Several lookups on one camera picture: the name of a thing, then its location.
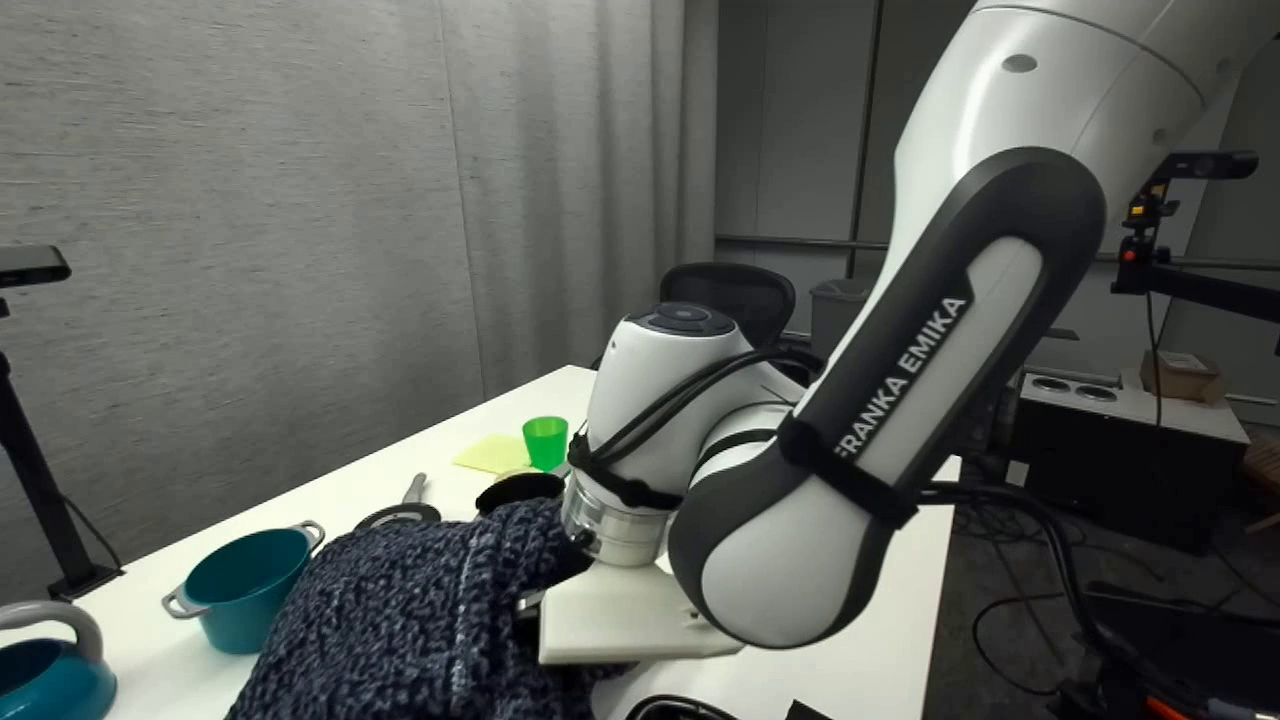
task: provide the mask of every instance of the teal bowl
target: teal bowl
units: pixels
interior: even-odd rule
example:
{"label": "teal bowl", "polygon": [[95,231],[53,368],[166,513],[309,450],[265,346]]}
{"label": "teal bowl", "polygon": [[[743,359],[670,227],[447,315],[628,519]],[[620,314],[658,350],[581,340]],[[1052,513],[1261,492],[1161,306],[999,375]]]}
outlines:
{"label": "teal bowl", "polygon": [[171,622],[201,622],[211,647],[254,656],[321,543],[326,527],[311,519],[242,535],[206,555],[160,605]]}

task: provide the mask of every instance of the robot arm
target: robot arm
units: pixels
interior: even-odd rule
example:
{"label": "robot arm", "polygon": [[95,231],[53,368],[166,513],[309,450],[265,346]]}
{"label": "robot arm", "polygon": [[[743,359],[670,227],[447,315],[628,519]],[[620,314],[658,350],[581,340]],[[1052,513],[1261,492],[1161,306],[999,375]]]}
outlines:
{"label": "robot arm", "polygon": [[734,359],[752,350],[707,314],[618,330],[565,492],[596,565],[545,595],[541,660],[799,647],[854,625],[914,489],[1277,29],[1271,0],[981,0],[902,136],[881,284],[809,391]]}

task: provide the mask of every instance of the cloth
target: cloth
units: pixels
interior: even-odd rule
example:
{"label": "cloth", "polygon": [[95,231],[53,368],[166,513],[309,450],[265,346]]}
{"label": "cloth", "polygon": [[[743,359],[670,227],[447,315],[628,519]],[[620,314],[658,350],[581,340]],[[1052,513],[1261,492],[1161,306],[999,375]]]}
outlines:
{"label": "cloth", "polygon": [[519,594],[588,562],[558,499],[475,525],[385,525],[334,542],[293,588],[231,703],[255,718],[588,720],[608,667],[541,667]]}

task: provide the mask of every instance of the white table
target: white table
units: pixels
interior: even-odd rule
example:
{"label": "white table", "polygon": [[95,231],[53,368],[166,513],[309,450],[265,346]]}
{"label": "white table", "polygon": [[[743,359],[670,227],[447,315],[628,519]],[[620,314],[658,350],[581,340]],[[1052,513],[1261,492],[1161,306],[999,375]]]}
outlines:
{"label": "white table", "polygon": [[[201,625],[160,612],[201,555],[211,547],[300,519],[321,519],[327,535],[348,533],[360,516],[398,503],[414,473],[431,475],[428,499],[443,516],[475,516],[472,499],[492,485],[464,473],[451,458],[485,436],[516,433],[519,419],[558,412],[581,419],[592,374],[561,368],[509,395],[475,406],[436,428],[424,428],[385,451],[337,470],[298,492],[255,503],[180,543],[169,543],[123,568],[123,581],[80,600],[105,628],[110,663],[121,677],[116,720],[153,718],[225,718],[254,672],[254,656],[222,656]],[[925,507],[884,562],[871,607],[841,636],[806,653],[742,653],[730,660],[648,663],[596,689],[596,718],[624,720],[628,709],[658,691],[698,696],[736,718],[780,720],[794,699],[826,718],[920,718],[933,660],[933,628],[949,565],[952,513]]]}

